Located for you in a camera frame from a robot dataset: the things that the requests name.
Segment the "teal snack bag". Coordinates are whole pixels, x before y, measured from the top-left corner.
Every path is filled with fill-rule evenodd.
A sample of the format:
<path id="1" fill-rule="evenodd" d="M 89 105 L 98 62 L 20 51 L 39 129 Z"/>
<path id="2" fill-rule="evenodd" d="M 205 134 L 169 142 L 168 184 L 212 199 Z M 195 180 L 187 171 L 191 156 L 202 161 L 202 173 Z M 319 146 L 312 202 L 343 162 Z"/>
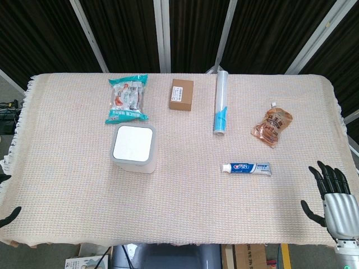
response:
<path id="1" fill-rule="evenodd" d="M 127 76 L 109 80 L 112 97 L 105 124 L 148 120 L 148 116 L 143 112 L 147 80 L 148 75 Z"/>

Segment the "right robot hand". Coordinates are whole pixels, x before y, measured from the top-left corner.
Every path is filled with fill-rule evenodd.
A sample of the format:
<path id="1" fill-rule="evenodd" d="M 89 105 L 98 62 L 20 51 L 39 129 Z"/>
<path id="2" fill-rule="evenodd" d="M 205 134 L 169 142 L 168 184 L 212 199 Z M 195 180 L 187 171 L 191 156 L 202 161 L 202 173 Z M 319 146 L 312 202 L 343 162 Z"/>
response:
<path id="1" fill-rule="evenodd" d="M 315 214 L 305 200 L 301 207 L 312 221 L 327 229 L 330 236 L 339 240 L 359 239 L 359 203 L 352 195 L 346 176 L 338 168 L 317 162 L 320 170 L 309 166 L 323 203 L 324 216 Z"/>

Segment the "brown cardboard carton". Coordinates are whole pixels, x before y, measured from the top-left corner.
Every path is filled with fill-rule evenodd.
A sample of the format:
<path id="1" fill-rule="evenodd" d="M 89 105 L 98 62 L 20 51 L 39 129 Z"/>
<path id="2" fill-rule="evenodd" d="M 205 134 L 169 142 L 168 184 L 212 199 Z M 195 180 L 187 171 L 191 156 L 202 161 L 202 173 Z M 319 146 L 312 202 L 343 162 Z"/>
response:
<path id="1" fill-rule="evenodd" d="M 222 269 L 267 269 L 265 245 L 222 244 Z"/>

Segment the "blue white toothpaste tube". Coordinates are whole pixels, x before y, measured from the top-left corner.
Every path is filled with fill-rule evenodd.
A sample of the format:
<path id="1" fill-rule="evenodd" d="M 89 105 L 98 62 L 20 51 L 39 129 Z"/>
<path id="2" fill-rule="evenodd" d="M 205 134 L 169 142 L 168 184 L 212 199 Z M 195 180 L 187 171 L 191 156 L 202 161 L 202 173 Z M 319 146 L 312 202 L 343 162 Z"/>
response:
<path id="1" fill-rule="evenodd" d="M 221 165 L 222 173 L 271 176 L 269 163 L 229 163 Z"/>

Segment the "white square container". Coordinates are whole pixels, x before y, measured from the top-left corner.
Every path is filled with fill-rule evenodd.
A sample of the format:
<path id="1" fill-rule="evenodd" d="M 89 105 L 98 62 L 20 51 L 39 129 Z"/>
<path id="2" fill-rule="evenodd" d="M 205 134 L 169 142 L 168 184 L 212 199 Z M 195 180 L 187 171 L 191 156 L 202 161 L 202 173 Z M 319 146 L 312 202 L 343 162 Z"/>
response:
<path id="1" fill-rule="evenodd" d="M 157 165 L 157 152 L 157 131 L 153 126 L 121 123 L 115 129 L 110 158 L 121 169 L 151 174 Z"/>

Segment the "beige woven tablecloth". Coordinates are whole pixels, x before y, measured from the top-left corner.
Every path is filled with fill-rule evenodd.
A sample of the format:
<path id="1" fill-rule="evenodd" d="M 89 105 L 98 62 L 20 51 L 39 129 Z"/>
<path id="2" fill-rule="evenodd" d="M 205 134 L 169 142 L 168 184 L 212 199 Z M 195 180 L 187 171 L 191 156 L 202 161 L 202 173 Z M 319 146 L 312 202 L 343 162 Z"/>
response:
<path id="1" fill-rule="evenodd" d="M 169 108 L 175 74 L 150 74 L 144 112 L 157 131 L 157 166 L 129 173 L 110 158 L 114 125 L 105 124 L 109 80 L 119 74 L 34 76 L 3 163 L 0 242 L 292 243 L 333 240 L 300 202 L 323 213 L 309 166 L 339 168 L 359 201 L 357 174 L 331 82 L 319 75 L 230 75 L 227 131 L 213 133 L 216 76 L 194 82 L 189 112 Z M 292 123 L 271 148 L 251 134 L 272 102 Z M 271 176 L 229 174 L 221 165 L 269 163 Z"/>

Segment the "brown spouted sauce pouch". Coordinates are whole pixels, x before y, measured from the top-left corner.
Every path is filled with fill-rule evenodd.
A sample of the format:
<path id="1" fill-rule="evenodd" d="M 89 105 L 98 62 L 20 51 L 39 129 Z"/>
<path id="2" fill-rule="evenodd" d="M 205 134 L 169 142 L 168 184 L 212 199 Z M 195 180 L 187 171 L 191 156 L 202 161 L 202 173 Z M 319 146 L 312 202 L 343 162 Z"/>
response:
<path id="1" fill-rule="evenodd" d="M 252 128 L 251 134 L 274 148 L 278 144 L 280 134 L 292 121 L 293 117 L 290 113 L 278 107 L 276 102 L 272 102 L 271 108 L 265 113 L 262 121 Z"/>

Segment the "clear plastic wrap roll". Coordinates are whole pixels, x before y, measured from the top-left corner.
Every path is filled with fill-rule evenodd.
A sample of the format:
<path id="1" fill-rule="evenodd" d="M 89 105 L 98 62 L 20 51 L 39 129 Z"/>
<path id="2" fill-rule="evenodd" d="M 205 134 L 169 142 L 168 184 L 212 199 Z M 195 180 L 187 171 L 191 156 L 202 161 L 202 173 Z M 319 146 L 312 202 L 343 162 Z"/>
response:
<path id="1" fill-rule="evenodd" d="M 223 135 L 227 124 L 228 72 L 219 71 L 215 97 L 214 134 Z"/>

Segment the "brown cardboard box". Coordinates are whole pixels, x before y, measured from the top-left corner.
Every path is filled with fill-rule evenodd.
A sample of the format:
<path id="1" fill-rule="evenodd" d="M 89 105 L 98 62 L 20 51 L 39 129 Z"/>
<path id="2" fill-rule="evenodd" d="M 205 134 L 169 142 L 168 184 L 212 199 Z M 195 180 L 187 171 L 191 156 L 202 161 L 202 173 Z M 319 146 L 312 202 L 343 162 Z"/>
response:
<path id="1" fill-rule="evenodd" d="M 193 81 L 173 79 L 169 108 L 172 110 L 191 111 L 193 89 Z"/>

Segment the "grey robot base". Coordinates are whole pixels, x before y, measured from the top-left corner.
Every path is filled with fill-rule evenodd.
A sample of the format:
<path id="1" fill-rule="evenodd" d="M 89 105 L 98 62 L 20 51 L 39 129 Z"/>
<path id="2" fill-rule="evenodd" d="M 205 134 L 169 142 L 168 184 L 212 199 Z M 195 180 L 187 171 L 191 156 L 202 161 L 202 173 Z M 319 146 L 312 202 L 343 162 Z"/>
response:
<path id="1" fill-rule="evenodd" d="M 111 269 L 222 269 L 219 244 L 126 244 L 112 250 Z"/>

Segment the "white printed box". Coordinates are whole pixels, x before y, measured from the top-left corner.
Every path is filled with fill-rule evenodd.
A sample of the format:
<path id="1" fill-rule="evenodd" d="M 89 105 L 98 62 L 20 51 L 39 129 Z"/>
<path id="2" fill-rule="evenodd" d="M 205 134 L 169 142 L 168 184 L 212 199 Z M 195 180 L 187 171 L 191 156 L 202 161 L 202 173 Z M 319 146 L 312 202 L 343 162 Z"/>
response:
<path id="1" fill-rule="evenodd" d="M 65 261 L 64 269 L 95 269 L 101 256 L 69 258 Z M 109 255 L 105 255 L 96 269 L 108 269 Z"/>

